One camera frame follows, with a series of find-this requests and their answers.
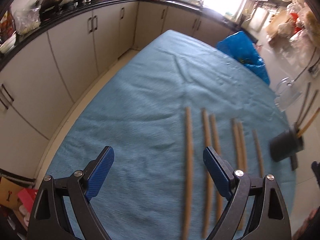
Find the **wooden chopstick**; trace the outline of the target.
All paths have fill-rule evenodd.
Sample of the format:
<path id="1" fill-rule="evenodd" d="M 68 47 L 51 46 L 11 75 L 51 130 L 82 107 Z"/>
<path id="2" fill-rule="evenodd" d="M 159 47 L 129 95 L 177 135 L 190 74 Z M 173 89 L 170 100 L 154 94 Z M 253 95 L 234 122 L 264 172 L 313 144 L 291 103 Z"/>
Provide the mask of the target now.
<path id="1" fill-rule="evenodd" d="M 259 176 L 260 176 L 260 178 L 263 178 L 263 176 L 264 176 L 263 156 L 262 156 L 262 151 L 261 151 L 261 147 L 259 144 L 257 131 L 255 129 L 252 130 L 252 135 L 253 135 L 255 150 L 256 150 L 256 154 L 257 154 L 257 160 L 258 160 L 258 166 L 259 166 Z"/>
<path id="2" fill-rule="evenodd" d="M 238 125 L 239 137 L 240 137 L 242 170 L 245 173 L 247 173 L 248 165 L 247 165 L 247 151 L 246 151 L 244 128 L 243 128 L 242 122 L 238 122 L 237 125 Z"/>
<path id="3" fill-rule="evenodd" d="M 209 147 L 212 145 L 210 137 L 210 127 L 208 114 L 205 108 L 202 109 L 202 121 L 203 121 L 203 132 L 204 132 L 204 146 Z M 207 231 L 210 226 L 210 213 L 212 209 L 212 179 L 208 171 L 206 171 L 206 183 L 205 183 L 205 201 L 204 201 L 204 217 L 203 217 L 203 228 L 202 238 L 206 239 Z"/>
<path id="4" fill-rule="evenodd" d="M 185 108 L 185 191 L 181 239 L 188 239 L 193 193 L 193 127 L 190 107 Z"/>
<path id="5" fill-rule="evenodd" d="M 213 133 L 213 143 L 214 143 L 214 150 L 215 152 L 220 155 L 221 154 L 221 146 L 219 141 L 219 133 L 217 130 L 216 125 L 216 118 L 214 114 L 210 115 L 210 122 L 212 126 L 212 133 Z M 219 221 L 223 208 L 223 198 L 221 197 L 218 190 L 216 190 L 216 213 L 215 213 L 215 221 L 216 223 Z"/>
<path id="6" fill-rule="evenodd" d="M 244 161 L 243 161 L 242 142 L 240 138 L 239 123 L 236 121 L 235 118 L 231 119 L 231 123 L 232 123 L 234 146 L 235 146 L 235 152 L 236 152 L 237 169 L 244 171 Z"/>

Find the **beige lower kitchen cabinets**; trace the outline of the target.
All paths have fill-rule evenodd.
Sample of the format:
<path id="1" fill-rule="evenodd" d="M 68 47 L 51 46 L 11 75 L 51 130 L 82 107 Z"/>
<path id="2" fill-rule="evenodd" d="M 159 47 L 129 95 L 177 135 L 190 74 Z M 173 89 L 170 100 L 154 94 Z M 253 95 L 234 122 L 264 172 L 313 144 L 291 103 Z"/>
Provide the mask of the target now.
<path id="1" fill-rule="evenodd" d="M 36 178 L 50 139 L 88 87 L 169 29 L 212 46 L 235 31 L 207 8 L 116 0 L 70 10 L 21 41 L 1 61 L 1 171 Z"/>

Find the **dark utensil holder cup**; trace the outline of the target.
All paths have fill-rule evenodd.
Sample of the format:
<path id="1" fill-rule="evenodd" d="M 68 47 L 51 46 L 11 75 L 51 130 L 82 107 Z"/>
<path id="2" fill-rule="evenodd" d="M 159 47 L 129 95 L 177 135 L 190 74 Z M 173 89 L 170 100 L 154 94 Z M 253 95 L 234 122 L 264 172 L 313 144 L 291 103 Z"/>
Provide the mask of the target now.
<path id="1" fill-rule="evenodd" d="M 280 162 L 304 150 L 304 140 L 298 136 L 299 129 L 291 126 L 269 141 L 273 161 Z"/>

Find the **light blue fleece table cloth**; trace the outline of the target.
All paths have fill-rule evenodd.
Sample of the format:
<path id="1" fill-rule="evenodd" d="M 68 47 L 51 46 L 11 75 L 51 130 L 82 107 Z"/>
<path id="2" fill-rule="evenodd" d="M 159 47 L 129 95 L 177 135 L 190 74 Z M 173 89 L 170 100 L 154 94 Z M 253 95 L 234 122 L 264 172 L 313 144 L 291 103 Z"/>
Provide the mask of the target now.
<path id="1" fill-rule="evenodd" d="M 141 50 L 80 114 L 49 168 L 70 176 L 105 146 L 115 159 L 91 204 L 112 239 L 179 239 L 185 180 L 185 108 L 193 121 L 193 199 L 189 239 L 203 227 L 206 167 L 201 111 L 216 117 L 222 157 L 236 167 L 231 119 L 242 122 L 248 172 L 258 175 L 258 133 L 264 168 L 273 174 L 287 209 L 293 208 L 296 175 L 288 160 L 276 163 L 269 142 L 289 126 L 275 93 L 253 72 L 221 51 L 167 31 Z"/>

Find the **blue plastic bag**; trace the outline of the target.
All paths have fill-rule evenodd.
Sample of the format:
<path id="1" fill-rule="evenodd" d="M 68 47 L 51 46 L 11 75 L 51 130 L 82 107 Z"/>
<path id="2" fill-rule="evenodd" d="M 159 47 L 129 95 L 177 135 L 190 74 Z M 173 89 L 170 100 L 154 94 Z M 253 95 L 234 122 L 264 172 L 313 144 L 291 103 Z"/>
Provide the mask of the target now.
<path id="1" fill-rule="evenodd" d="M 243 66 L 270 85 L 270 78 L 265 62 L 256 50 L 254 43 L 243 32 L 229 35 L 216 45 L 216 49 L 240 62 Z"/>

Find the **hanging plastic bags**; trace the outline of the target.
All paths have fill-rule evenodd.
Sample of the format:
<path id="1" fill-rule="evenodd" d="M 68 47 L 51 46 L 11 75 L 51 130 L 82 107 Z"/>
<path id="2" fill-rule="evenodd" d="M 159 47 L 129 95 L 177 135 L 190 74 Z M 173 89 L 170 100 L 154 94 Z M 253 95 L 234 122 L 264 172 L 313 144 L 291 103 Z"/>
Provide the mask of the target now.
<path id="1" fill-rule="evenodd" d="M 319 67 L 319 21 L 303 0 L 277 13 L 265 31 L 270 47 L 295 57 L 302 67 Z"/>

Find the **steel cooking pot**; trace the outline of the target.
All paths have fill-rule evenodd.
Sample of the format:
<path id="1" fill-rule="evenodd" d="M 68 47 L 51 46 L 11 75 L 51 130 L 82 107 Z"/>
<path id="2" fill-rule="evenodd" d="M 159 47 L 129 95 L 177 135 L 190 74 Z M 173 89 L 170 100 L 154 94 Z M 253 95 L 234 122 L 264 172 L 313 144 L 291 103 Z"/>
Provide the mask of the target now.
<path id="1" fill-rule="evenodd" d="M 41 7 L 40 7 L 40 13 L 44 13 L 47 11 L 59 11 L 59 5 L 63 0 L 42 0 Z"/>

